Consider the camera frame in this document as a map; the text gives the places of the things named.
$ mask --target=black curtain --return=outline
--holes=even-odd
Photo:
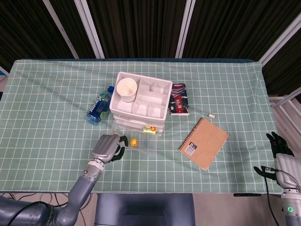
[[[299,0],[197,0],[183,58],[258,61],[300,12]]]
[[[175,57],[186,0],[88,0],[106,58]]]
[[[74,0],[50,0],[79,58],[95,58]]]
[[[0,1],[0,65],[22,58],[74,57],[43,1]]]
[[[301,87],[301,30],[262,69],[269,94],[287,95]]]

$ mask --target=gray chair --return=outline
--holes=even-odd
[[[195,226],[192,194],[99,194],[94,226]]]

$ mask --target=white paper cup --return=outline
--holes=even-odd
[[[134,79],[125,78],[118,82],[117,93],[124,102],[132,102],[135,100],[137,92],[137,83]]]

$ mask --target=notebook label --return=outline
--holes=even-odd
[[[194,151],[196,150],[198,146],[196,146],[194,143],[190,142],[190,144],[187,146],[187,148],[185,149],[185,152],[188,155],[192,155],[194,153]]]

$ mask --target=book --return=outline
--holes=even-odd
[[[184,83],[173,84],[168,109],[171,115],[189,115],[188,98]]]
[[[209,120],[200,118],[178,150],[206,171],[228,137]]]

